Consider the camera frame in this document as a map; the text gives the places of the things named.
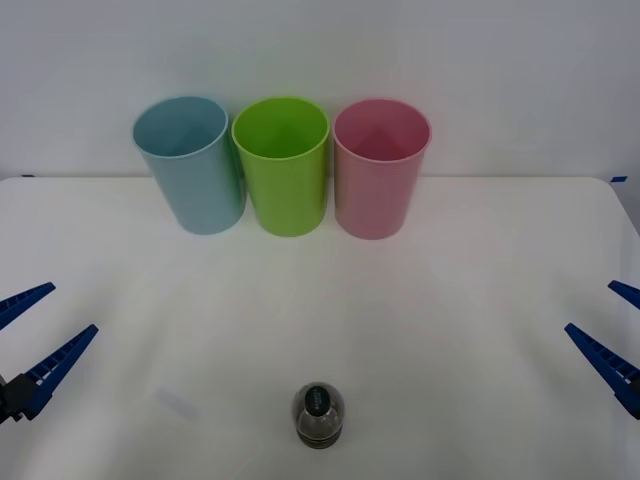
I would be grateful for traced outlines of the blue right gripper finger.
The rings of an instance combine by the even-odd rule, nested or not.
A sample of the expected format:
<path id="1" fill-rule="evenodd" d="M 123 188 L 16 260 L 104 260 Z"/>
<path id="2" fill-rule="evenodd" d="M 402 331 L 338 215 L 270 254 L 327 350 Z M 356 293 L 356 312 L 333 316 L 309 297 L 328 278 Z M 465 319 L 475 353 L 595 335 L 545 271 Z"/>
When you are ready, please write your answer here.
<path id="1" fill-rule="evenodd" d="M 638 420 L 639 369 L 574 324 L 567 324 L 564 331 L 611 388 L 618 402 L 632 417 Z"/>
<path id="2" fill-rule="evenodd" d="M 608 288 L 633 306 L 640 306 L 640 290 L 619 281 L 611 281 Z"/>

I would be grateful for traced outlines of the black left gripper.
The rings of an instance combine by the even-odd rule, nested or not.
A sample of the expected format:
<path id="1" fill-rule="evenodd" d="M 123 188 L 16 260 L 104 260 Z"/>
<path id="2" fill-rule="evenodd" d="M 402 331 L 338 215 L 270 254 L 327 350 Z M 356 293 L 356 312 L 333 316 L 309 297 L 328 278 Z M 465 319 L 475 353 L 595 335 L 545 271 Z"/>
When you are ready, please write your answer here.
<path id="1" fill-rule="evenodd" d="M 4 329 L 55 289 L 52 282 L 47 282 L 1 300 L 0 329 Z M 25 417 L 31 421 L 37 417 L 98 332 L 98 327 L 91 324 L 8 383 L 0 377 L 0 424 L 9 418 L 19 421 Z"/>

